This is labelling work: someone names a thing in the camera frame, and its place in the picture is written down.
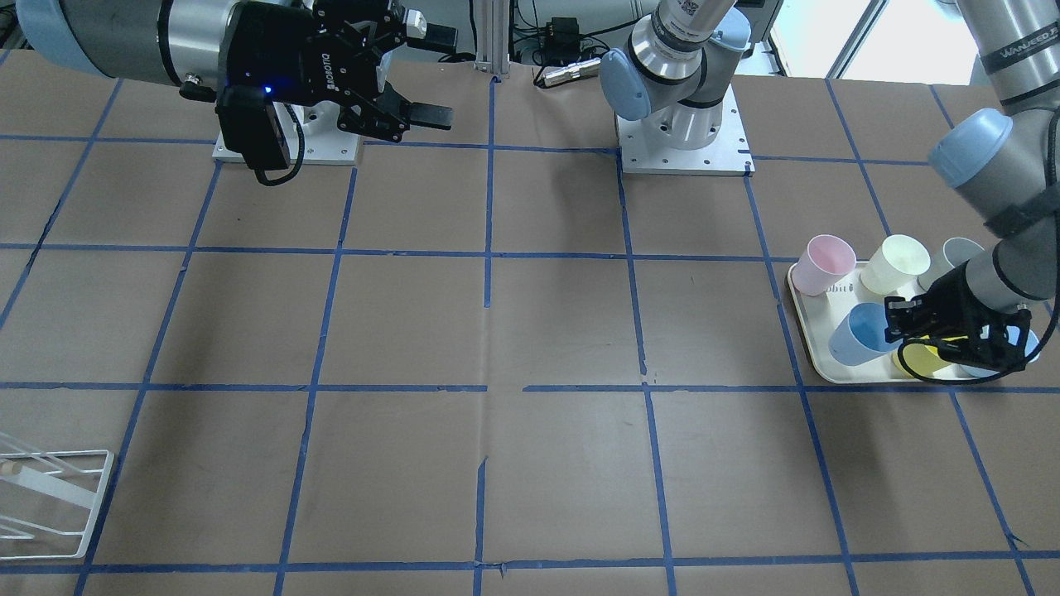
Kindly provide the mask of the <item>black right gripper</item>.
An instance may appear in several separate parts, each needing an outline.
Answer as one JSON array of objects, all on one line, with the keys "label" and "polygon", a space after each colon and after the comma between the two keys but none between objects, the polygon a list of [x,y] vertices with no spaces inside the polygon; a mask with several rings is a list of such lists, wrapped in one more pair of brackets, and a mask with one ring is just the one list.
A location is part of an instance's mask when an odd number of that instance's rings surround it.
[{"label": "black right gripper", "polygon": [[450,107],[410,102],[385,80],[400,46],[450,55],[458,31],[398,1],[318,1],[314,7],[238,1],[219,51],[219,87],[287,104],[331,101],[340,132],[398,143],[413,127],[450,132]]}]

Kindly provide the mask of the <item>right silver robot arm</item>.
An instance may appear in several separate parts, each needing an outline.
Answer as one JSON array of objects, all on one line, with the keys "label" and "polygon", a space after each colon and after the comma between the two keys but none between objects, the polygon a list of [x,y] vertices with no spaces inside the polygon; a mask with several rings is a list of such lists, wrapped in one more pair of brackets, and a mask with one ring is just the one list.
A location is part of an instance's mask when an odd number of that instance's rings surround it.
[{"label": "right silver robot arm", "polygon": [[278,144],[282,104],[334,104],[340,132],[390,142],[412,127],[453,124],[450,107],[414,103],[388,83],[395,49],[450,53],[458,37],[400,1],[19,1],[16,8],[46,60],[170,84],[213,104],[231,151]]}]

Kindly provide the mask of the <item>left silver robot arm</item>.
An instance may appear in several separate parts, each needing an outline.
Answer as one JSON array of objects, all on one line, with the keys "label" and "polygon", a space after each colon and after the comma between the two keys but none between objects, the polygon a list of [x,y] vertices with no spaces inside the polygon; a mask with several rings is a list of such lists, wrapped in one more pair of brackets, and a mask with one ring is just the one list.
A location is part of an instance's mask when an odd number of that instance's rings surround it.
[{"label": "left silver robot arm", "polygon": [[[1058,295],[1058,8],[1053,1],[961,1],[999,108],[966,118],[939,141],[930,165],[976,209],[997,243],[955,265],[923,293],[883,296],[879,338],[909,376],[912,347],[989,380],[1022,371],[1029,350],[1027,305]],[[603,56],[601,84],[618,118],[716,117],[750,25],[730,1],[662,1],[635,23],[625,46]]]}]

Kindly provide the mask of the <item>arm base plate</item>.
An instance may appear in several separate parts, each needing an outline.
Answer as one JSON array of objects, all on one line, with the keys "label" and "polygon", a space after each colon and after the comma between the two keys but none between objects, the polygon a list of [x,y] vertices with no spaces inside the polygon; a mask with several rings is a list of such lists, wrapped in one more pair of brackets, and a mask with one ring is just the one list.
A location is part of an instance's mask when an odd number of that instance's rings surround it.
[{"label": "arm base plate", "polygon": [[674,104],[643,120],[616,117],[625,173],[743,176],[754,162],[732,86],[708,108]]},{"label": "arm base plate", "polygon": [[[289,163],[288,166],[283,166],[282,169],[286,171],[295,165],[296,156],[298,156],[296,126],[281,103],[273,102],[273,106],[277,113],[277,124],[281,126],[284,138],[287,140]],[[321,102],[310,107],[294,105],[292,109],[296,113],[296,120],[301,124],[304,140],[306,140],[303,166],[357,165],[359,156],[361,155],[361,138],[356,133],[341,132],[338,128],[339,105],[332,102]],[[245,165],[245,159],[242,158],[242,155],[238,155],[238,152],[227,148],[223,133],[219,133],[216,138],[212,157],[222,162]]]}]

